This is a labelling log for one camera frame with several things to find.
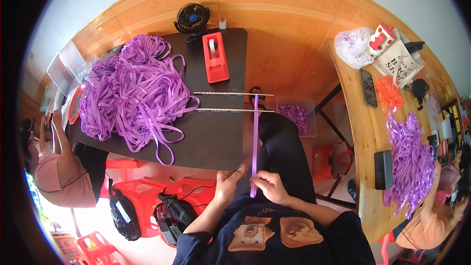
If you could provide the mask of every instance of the purple ribbon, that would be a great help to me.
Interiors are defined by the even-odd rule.
[[[389,207],[397,204],[394,215],[408,204],[406,217],[410,219],[415,208],[427,196],[435,177],[432,147],[422,145],[419,120],[411,112],[405,123],[398,123],[389,111],[386,127],[390,132],[392,146],[393,185],[383,193],[384,204]]]
[[[97,61],[79,101],[82,132],[100,141],[117,132],[132,152],[139,152],[154,139],[157,160],[162,165],[173,164],[168,143],[182,140],[184,135],[171,124],[197,109],[200,102],[183,83],[183,69],[178,73],[173,66],[173,60],[181,57],[185,67],[183,56],[165,58],[170,50],[170,44],[160,36],[143,34],[132,38],[118,55]],[[186,108],[190,98],[198,105]],[[177,131],[181,136],[168,141],[163,131]],[[158,156],[159,143],[170,151],[169,164]]]
[[[255,94],[255,103],[253,109],[259,109],[259,95]],[[253,113],[253,154],[252,154],[252,177],[257,176],[257,149],[259,142],[259,113]],[[250,183],[250,197],[254,198],[257,194],[257,187]]]

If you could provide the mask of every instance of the hand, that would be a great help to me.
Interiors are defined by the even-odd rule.
[[[441,173],[441,163],[439,160],[435,160],[435,176]]]
[[[224,206],[231,203],[235,196],[236,186],[240,179],[245,177],[248,169],[248,165],[241,164],[235,171],[218,171],[213,201]]]
[[[462,150],[459,150],[456,152],[456,156],[455,156],[455,163],[453,164],[455,166],[456,169],[460,169],[460,163],[461,163],[461,155],[463,154],[463,151]]]
[[[463,198],[459,203],[455,206],[455,212],[453,213],[453,218],[460,221],[464,215],[464,209],[468,206],[469,198]]]
[[[250,182],[260,188],[270,202],[281,206],[289,205],[291,197],[286,192],[278,173],[261,170],[257,172],[257,177],[250,178]]]
[[[44,127],[44,125],[46,123],[46,119],[47,119],[47,116],[44,114],[44,116],[42,116],[42,118],[41,118],[41,127]]]
[[[52,125],[55,128],[62,127],[62,113],[59,109],[56,109],[54,113],[52,113]]]

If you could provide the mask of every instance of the black bag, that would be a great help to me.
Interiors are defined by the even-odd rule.
[[[121,194],[121,191],[112,188],[113,179],[108,180],[110,193],[111,216],[118,232],[127,240],[137,240],[141,237],[141,230],[132,202]]]

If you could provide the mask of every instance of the desk fan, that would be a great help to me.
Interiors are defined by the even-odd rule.
[[[198,3],[188,3],[180,8],[177,14],[177,21],[173,22],[178,32],[190,34],[186,38],[186,44],[192,44],[195,40],[201,39],[206,31],[206,24],[209,21],[209,8]]]

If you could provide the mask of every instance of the red and white toy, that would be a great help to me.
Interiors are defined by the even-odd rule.
[[[371,35],[370,43],[365,51],[374,59],[380,56],[397,39],[393,29],[392,25],[386,26],[385,23],[381,23],[374,34]]]

